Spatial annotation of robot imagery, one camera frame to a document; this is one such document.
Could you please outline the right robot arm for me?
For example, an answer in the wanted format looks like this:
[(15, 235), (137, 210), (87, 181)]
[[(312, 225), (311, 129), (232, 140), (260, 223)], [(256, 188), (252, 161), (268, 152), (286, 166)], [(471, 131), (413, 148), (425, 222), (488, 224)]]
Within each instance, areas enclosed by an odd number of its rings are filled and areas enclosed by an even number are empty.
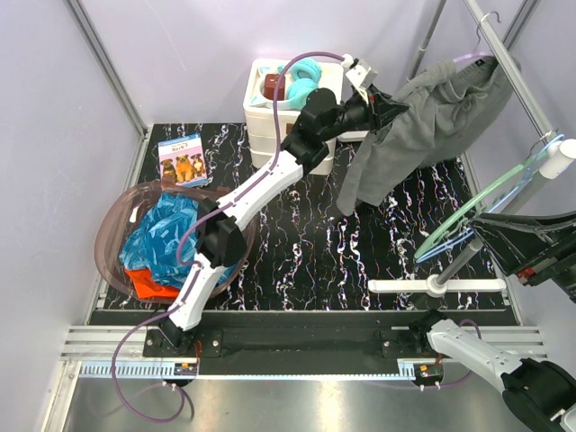
[[(575, 298), (573, 212), (555, 216), (483, 213), (471, 226), (505, 275), (531, 286), (552, 280), (571, 300)], [(479, 375), (530, 430), (575, 429), (575, 380), (559, 365), (499, 350), (437, 310), (410, 323), (409, 332), (414, 354), (448, 356)]]

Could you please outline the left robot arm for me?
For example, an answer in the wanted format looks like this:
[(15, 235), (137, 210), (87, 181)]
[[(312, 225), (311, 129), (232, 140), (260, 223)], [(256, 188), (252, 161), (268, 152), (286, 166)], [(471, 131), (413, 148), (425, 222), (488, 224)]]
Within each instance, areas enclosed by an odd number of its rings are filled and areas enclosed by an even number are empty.
[(320, 164), (329, 154), (329, 140), (362, 125), (378, 131), (408, 109), (375, 86), (366, 96), (354, 92), (344, 103), (327, 88), (312, 91), (277, 154), (237, 189), (199, 203), (196, 222), (181, 239), (196, 237), (193, 257), (182, 263), (189, 273), (159, 324), (163, 346), (174, 356), (193, 349), (191, 330), (217, 282), (248, 251), (244, 229), (273, 198)]

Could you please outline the orange shorts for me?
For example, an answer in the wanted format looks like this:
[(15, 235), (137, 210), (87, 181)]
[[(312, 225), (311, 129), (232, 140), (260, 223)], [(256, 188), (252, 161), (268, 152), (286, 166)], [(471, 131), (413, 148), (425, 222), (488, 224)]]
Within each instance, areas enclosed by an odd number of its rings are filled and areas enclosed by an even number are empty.
[(139, 299), (168, 299), (174, 300), (179, 294), (179, 289), (172, 286), (164, 286), (152, 279), (148, 269), (125, 270)]

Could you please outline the grey shorts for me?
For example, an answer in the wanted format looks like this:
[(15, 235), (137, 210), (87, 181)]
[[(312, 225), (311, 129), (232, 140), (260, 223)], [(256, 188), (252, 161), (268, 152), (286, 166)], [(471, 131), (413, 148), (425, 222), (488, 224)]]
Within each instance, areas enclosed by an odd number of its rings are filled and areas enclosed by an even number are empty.
[(361, 142), (340, 189), (338, 210), (349, 216), (359, 203), (378, 206), (415, 169), (461, 156), (512, 94), (493, 56), (463, 68), (452, 60), (428, 67), (393, 96), (409, 109)]

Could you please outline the blue patterned shorts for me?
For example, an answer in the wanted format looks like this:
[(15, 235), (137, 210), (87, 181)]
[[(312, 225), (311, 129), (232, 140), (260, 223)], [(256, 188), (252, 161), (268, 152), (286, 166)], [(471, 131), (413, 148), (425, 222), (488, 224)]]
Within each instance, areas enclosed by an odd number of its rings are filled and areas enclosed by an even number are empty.
[(177, 260), (182, 236), (197, 219), (198, 202), (163, 193), (121, 250), (125, 270), (148, 269), (161, 285), (183, 288), (189, 268)]

